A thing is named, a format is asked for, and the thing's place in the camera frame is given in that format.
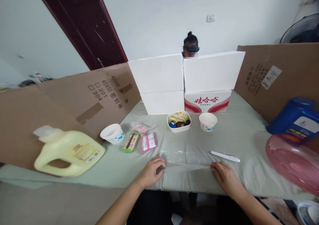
door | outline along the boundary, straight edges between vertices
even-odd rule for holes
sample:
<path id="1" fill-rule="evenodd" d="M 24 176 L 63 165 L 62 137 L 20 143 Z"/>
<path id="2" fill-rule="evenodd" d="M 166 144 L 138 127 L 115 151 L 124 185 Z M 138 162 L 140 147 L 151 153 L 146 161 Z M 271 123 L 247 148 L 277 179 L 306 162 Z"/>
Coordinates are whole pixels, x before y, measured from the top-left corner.
<path id="1" fill-rule="evenodd" d="M 91 70 L 127 62 L 103 0 L 43 0 Z"/>

floor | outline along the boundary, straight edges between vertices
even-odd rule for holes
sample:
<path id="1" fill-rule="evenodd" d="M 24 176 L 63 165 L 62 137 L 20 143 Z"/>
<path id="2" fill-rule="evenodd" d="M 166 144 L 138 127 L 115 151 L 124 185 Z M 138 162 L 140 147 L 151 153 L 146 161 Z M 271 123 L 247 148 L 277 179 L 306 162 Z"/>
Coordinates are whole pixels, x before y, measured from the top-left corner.
<path id="1" fill-rule="evenodd" d="M 0 182 L 0 224 L 95 224 L 123 189 L 56 183 L 35 190 Z"/>

human hand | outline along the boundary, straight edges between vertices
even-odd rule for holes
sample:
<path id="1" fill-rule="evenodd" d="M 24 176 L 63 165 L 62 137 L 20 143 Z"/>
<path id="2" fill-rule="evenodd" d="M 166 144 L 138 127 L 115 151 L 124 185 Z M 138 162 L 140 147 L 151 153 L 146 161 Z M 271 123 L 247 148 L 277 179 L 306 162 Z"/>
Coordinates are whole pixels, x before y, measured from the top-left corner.
<path id="1" fill-rule="evenodd" d="M 157 169 L 163 166 L 166 167 L 163 158 L 157 156 L 146 164 L 140 175 L 136 178 L 135 182 L 144 190 L 147 187 L 155 184 L 162 176 L 164 169 L 156 174 Z"/>
<path id="2" fill-rule="evenodd" d="M 245 199 L 248 192 L 231 167 L 224 162 L 214 162 L 210 167 L 225 193 L 227 193 L 236 203 Z"/>

white foam box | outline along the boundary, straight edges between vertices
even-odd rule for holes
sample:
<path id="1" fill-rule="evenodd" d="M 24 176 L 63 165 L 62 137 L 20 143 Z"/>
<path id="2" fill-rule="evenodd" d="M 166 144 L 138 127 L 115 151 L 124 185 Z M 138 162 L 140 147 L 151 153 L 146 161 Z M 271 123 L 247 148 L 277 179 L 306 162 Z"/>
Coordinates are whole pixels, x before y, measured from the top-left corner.
<path id="1" fill-rule="evenodd" d="M 185 93 L 185 111 L 226 112 L 231 93 L 231 90 Z"/>
<path id="2" fill-rule="evenodd" d="M 149 115 L 170 114 L 184 110 L 184 91 L 141 94 Z"/>
<path id="3" fill-rule="evenodd" d="M 230 51 L 184 59 L 185 92 L 232 90 L 245 52 Z"/>
<path id="4" fill-rule="evenodd" d="M 183 91 L 183 57 L 174 54 L 128 62 L 141 94 Z"/>

pink candy package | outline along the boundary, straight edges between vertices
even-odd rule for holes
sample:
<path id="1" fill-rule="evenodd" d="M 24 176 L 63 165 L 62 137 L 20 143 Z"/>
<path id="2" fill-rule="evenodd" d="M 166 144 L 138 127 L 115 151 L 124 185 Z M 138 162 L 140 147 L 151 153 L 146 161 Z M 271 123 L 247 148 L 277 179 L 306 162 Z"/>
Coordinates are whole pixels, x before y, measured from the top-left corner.
<path id="1" fill-rule="evenodd" d="M 138 122 L 132 122 L 131 126 L 135 132 L 140 133 L 142 136 L 147 133 L 149 128 L 146 125 L 139 124 Z"/>
<path id="2" fill-rule="evenodd" d="M 155 133 L 144 135 L 142 137 L 142 154 L 156 147 Z"/>

